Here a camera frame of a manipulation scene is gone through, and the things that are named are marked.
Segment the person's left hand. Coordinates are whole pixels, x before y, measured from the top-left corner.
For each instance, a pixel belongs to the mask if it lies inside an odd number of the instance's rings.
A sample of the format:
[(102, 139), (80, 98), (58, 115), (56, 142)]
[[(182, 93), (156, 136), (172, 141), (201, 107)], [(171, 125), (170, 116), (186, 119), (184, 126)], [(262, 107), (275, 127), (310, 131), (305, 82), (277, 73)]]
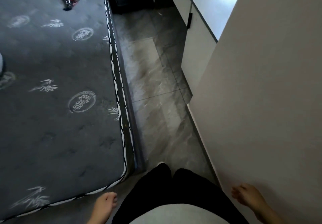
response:
[(99, 198), (97, 198), (94, 208), (92, 211), (92, 216), (109, 218), (113, 209), (117, 206), (117, 204), (108, 203), (108, 193), (102, 194)]

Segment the person's right hand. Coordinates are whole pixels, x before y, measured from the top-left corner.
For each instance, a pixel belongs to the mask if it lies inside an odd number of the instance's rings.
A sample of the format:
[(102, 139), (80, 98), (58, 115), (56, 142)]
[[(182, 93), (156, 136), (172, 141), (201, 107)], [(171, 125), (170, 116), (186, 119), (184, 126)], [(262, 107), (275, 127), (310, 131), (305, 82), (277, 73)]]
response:
[(254, 208), (261, 205), (262, 203), (267, 203), (264, 197), (262, 196), (262, 194), (259, 192), (259, 190), (255, 186), (250, 184), (248, 188), (248, 196), (249, 196), (248, 203), (240, 203), (240, 204), (247, 206), (252, 211)]

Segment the person's left forearm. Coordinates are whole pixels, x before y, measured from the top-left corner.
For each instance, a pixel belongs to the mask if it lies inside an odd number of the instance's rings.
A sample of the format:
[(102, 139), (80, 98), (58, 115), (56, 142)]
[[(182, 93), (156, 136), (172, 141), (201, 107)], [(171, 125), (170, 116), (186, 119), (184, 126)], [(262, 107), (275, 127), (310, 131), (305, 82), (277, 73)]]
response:
[(108, 218), (92, 216), (86, 224), (106, 224)]

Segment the person's right forearm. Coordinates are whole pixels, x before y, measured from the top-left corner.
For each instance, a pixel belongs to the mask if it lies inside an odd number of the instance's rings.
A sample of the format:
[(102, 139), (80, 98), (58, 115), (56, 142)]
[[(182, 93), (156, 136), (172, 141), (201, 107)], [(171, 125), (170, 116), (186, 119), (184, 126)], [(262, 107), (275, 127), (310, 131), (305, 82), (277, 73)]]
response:
[(262, 224), (286, 224), (267, 203), (257, 206), (253, 209), (253, 212)]

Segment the black trousers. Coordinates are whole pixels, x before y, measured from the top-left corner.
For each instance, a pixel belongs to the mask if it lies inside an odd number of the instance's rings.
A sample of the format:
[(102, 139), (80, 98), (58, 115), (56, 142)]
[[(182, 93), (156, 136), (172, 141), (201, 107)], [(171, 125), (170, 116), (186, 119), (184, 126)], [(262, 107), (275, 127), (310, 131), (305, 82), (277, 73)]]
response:
[(166, 214), (176, 214), (182, 204), (199, 207), (224, 219), (228, 224), (249, 224), (220, 187), (188, 169), (174, 175), (165, 163), (143, 176), (123, 200), (112, 224), (130, 224), (136, 218), (158, 207)]

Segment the white shirt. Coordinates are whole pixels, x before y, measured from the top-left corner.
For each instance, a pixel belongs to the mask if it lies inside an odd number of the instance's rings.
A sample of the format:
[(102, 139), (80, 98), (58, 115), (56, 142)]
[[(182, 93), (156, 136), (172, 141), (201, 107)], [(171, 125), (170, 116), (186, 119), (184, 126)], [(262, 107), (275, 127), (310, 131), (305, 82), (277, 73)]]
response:
[(218, 215), (189, 204), (156, 207), (134, 219), (130, 224), (229, 224)]

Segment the white cabinet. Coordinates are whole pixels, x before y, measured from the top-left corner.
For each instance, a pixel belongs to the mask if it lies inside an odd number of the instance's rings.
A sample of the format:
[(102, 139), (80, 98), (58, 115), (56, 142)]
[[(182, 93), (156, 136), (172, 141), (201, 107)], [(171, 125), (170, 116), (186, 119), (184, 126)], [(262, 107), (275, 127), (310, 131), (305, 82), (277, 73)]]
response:
[(190, 12), (193, 13), (191, 27), (187, 29), (181, 69), (194, 94), (215, 49), (216, 41), (191, 0), (173, 0), (173, 2), (186, 27), (188, 15)]

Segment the grey patterned mattress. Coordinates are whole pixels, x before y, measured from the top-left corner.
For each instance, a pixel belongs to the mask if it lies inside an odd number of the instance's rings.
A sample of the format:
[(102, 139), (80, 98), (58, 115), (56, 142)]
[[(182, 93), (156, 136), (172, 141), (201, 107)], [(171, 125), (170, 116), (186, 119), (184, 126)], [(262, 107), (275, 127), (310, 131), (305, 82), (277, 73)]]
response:
[(0, 223), (125, 176), (107, 34), (104, 0), (0, 0)]

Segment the dark bed frame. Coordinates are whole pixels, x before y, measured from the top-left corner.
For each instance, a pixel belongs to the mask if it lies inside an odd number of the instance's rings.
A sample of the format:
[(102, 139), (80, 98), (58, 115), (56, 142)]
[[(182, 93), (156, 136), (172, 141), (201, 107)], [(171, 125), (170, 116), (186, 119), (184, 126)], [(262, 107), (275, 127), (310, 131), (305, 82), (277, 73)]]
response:
[(115, 21), (109, 0), (104, 0), (108, 34), (103, 39), (110, 47), (110, 61), (114, 81), (118, 119), (124, 148), (125, 176), (141, 174), (146, 171), (139, 131), (136, 124), (130, 89), (124, 68), (124, 60), (119, 43)]

